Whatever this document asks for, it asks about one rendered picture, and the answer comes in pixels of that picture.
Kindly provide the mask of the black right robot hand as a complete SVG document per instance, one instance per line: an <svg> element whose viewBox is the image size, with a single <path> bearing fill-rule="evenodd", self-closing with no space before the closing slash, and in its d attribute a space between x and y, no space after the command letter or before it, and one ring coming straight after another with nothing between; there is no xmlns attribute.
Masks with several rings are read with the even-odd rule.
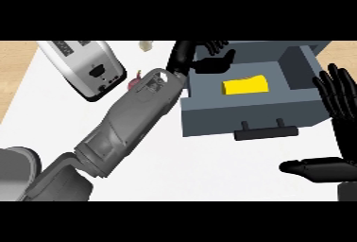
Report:
<svg viewBox="0 0 357 242"><path fill-rule="evenodd" d="M313 83L332 118L342 157L286 161L279 169L311 182L357 182L357 82L347 70L331 63Z"/></svg>

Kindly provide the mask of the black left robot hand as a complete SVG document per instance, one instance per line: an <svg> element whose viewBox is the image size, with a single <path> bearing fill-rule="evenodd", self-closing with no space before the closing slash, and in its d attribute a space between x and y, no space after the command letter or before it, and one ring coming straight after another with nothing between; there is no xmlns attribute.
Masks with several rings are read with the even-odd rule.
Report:
<svg viewBox="0 0 357 242"><path fill-rule="evenodd" d="M216 58L223 47L229 44L227 41L177 41L167 62L165 69L170 73L189 74L190 69L196 74L221 74L224 73L233 62L236 50L230 49L221 58ZM195 48L204 45L207 47L210 58L202 60L193 59Z"/></svg>

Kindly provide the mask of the grey open drawer box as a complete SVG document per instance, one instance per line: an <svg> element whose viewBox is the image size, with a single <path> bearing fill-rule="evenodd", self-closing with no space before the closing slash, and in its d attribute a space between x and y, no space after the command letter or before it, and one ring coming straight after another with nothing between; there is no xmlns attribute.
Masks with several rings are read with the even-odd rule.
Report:
<svg viewBox="0 0 357 242"><path fill-rule="evenodd" d="M190 70L189 97L218 97L224 80L255 75L266 76L272 92L314 88L311 79L322 70L317 55L329 44L329 41L230 41L216 55L221 60L236 50L229 70L220 74Z"/></svg>

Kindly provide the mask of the grey drawer front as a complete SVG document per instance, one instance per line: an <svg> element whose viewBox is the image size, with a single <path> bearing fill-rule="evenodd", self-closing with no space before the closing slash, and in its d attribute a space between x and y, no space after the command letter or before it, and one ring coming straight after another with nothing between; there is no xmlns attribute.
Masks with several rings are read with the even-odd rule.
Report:
<svg viewBox="0 0 357 242"><path fill-rule="evenodd" d="M249 95L217 95L182 99L183 136L232 133L242 121L252 129L311 127L329 118L316 89Z"/></svg>

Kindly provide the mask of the yellow block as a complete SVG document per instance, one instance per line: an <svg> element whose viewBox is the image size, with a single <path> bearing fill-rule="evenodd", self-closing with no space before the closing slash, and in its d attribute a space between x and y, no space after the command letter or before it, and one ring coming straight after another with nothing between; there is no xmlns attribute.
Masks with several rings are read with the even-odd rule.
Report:
<svg viewBox="0 0 357 242"><path fill-rule="evenodd" d="M264 75L229 79L221 82L221 93L224 95L245 95L267 92L269 80Z"/></svg>

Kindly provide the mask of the white and black toaster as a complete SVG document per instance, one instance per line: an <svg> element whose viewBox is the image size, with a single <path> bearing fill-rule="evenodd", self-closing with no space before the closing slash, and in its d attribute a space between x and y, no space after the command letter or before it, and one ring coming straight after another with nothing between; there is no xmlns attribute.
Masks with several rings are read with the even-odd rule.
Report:
<svg viewBox="0 0 357 242"><path fill-rule="evenodd" d="M37 41L64 78L89 102L98 101L127 78L105 41Z"/></svg>

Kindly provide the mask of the grey rounded object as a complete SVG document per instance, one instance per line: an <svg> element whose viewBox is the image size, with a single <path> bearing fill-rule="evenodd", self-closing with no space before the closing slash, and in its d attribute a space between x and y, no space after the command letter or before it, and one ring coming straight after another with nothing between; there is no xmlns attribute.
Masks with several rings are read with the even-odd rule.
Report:
<svg viewBox="0 0 357 242"><path fill-rule="evenodd" d="M0 201L22 200L40 171L40 158L30 148L0 148Z"/></svg>

